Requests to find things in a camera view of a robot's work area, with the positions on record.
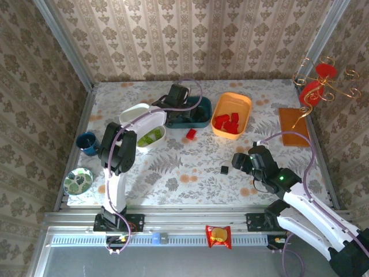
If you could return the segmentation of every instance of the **patterned wallpaper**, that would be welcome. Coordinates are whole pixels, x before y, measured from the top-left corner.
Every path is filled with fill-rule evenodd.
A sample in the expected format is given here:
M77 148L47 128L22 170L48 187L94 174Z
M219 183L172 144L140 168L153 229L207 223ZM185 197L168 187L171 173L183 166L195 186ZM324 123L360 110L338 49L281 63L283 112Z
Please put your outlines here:
M0 276L25 276L86 92L32 1L0 1Z
M355 223L369 227L369 1L351 1L324 54L336 60L341 78L345 68L362 76L355 85L361 98L337 95L320 103L314 123L341 203L352 210ZM339 87L348 91L350 83Z
M332 0L48 0L94 81L291 78Z

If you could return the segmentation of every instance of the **snack bag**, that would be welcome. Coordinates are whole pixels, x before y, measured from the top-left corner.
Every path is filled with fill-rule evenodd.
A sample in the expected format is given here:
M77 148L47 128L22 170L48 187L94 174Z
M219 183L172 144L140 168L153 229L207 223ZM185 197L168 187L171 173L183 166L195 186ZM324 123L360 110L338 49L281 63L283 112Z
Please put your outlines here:
M228 249L232 249L231 228L229 226L221 228L206 225L205 232L210 248L213 245L225 245Z

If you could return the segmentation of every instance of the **floral tablecloth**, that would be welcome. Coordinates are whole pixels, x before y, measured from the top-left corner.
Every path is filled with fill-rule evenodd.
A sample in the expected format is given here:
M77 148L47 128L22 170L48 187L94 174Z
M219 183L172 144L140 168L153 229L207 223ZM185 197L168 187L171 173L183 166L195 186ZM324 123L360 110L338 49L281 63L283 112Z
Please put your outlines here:
M191 95L199 89L193 82ZM197 129L193 141L186 139L188 129L167 129L165 143L145 154L137 151L135 164L127 177L126 197L130 205L162 204L245 204L268 205L277 197L253 188L252 177L235 170L231 160L236 152L247 152L253 141L280 132L278 108L299 107L291 80L201 81L204 96L212 102L213 110L224 92L247 95L253 109L245 133L238 140L216 136L209 125ZM101 141L111 121L119 122L119 114L140 102L152 103L167 94L171 81L102 83L88 123L88 131ZM285 147L281 137L269 141L274 159L280 167L289 167L302 177L310 161L309 148ZM92 187L80 196L69 196L68 205L102 205L104 175L97 156L80 155L79 167L90 169L94 176ZM220 174L221 166L229 166L228 175ZM325 203L329 202L317 162L307 178L310 189ZM257 188L265 190L256 183Z

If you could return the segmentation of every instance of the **white container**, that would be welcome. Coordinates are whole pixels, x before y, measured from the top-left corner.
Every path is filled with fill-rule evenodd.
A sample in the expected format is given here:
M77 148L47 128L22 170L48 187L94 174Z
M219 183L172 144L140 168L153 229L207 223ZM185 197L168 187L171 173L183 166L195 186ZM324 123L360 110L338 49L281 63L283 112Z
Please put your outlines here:
M150 105L145 104L145 103L140 103L137 104L133 107L128 108L127 110L123 111L120 116L119 116L119 122L125 126L127 125L127 123L131 122L132 120L134 120L135 118L139 117L141 114L144 114L145 112L147 112L147 110L149 109ZM167 130L165 129L164 126L159 126L158 127L161 133L161 138L154 141L153 143L145 146L145 147L139 147L136 145L137 150L139 150L140 152L147 152L150 149L154 149L156 147L158 147L161 143L163 143L164 139L165 139L165 135L167 133Z

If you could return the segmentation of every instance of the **teal tray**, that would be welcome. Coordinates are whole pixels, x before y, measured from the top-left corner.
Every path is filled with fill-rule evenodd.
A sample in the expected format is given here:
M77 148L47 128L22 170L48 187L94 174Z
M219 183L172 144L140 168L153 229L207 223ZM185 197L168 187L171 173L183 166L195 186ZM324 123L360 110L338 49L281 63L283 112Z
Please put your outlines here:
M199 96L189 96L187 99L188 104L196 104L198 102ZM212 102L206 97L202 97L200 104L198 107L202 107L205 111L204 117L206 121L203 122L183 122L181 117L176 118L172 122L166 123L165 126L170 129L196 129L196 128L205 128L209 125L210 120L212 119Z

